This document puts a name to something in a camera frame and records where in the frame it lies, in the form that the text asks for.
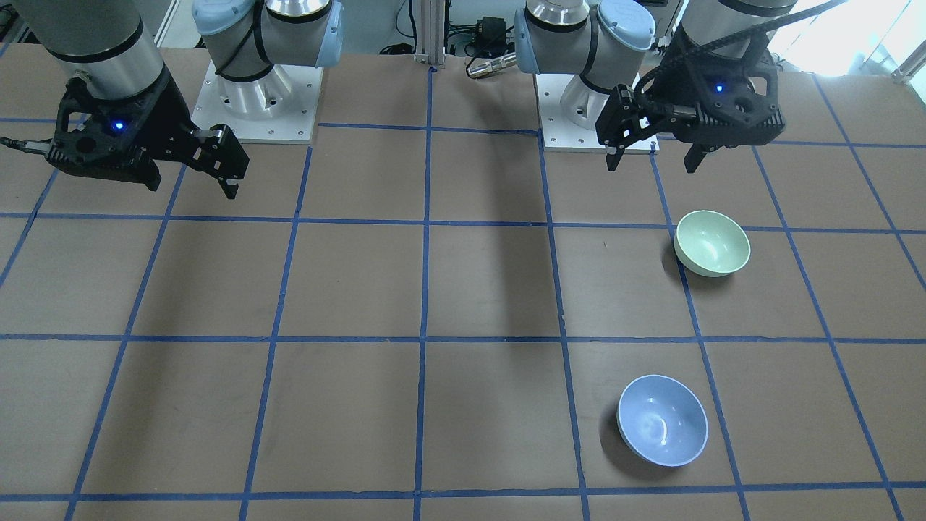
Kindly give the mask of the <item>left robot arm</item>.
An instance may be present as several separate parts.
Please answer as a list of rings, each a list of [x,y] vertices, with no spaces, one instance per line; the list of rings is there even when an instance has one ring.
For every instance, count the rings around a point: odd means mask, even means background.
[[[780,27],[838,6],[794,11],[793,1],[690,1],[655,69],[639,74],[657,35],[635,1],[528,1],[515,16],[518,67],[572,74],[604,100],[587,117],[615,171],[629,146],[658,133],[689,144],[684,167],[697,171],[721,148],[767,145],[785,129],[778,70],[768,50]]]

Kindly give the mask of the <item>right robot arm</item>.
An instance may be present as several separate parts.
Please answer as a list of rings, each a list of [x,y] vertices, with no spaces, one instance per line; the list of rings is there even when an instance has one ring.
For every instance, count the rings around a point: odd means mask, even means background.
[[[2,144],[64,174],[155,191],[158,161],[214,178],[234,199],[250,158],[234,128],[199,128],[132,1],[16,1],[67,73],[55,135]],[[331,68],[343,48],[338,1],[195,1],[195,27],[232,116],[268,119],[294,95],[285,66]]]

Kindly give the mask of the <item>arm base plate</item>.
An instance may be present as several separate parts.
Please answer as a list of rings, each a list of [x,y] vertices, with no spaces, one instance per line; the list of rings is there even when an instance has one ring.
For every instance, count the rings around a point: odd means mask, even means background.
[[[310,145],[324,68],[276,65],[254,82],[232,82],[209,63],[192,121],[224,123],[242,144]]]
[[[608,96],[589,89],[577,74],[535,76],[543,148],[551,152],[604,154],[595,123]]]

